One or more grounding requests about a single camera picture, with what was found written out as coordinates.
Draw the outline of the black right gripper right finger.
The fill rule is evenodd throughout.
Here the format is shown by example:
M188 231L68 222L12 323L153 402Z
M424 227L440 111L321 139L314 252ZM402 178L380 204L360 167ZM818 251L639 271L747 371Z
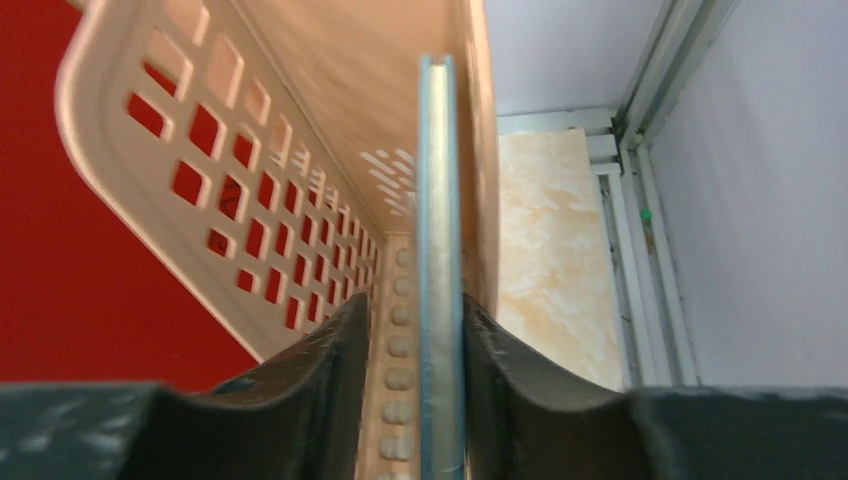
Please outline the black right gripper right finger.
M476 479L843 479L847 393L641 387L616 392L532 349L464 297Z

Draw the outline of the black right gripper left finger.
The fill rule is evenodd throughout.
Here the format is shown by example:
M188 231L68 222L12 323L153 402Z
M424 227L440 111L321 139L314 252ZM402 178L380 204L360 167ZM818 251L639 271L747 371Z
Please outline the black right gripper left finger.
M160 383L1 387L5 479L351 479L369 300L213 391Z

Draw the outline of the light blue hardcover book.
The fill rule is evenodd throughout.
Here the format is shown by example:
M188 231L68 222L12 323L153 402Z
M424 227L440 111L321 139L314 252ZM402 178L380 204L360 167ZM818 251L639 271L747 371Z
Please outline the light blue hardcover book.
M420 60L416 256L423 479L465 476L465 387L455 64Z

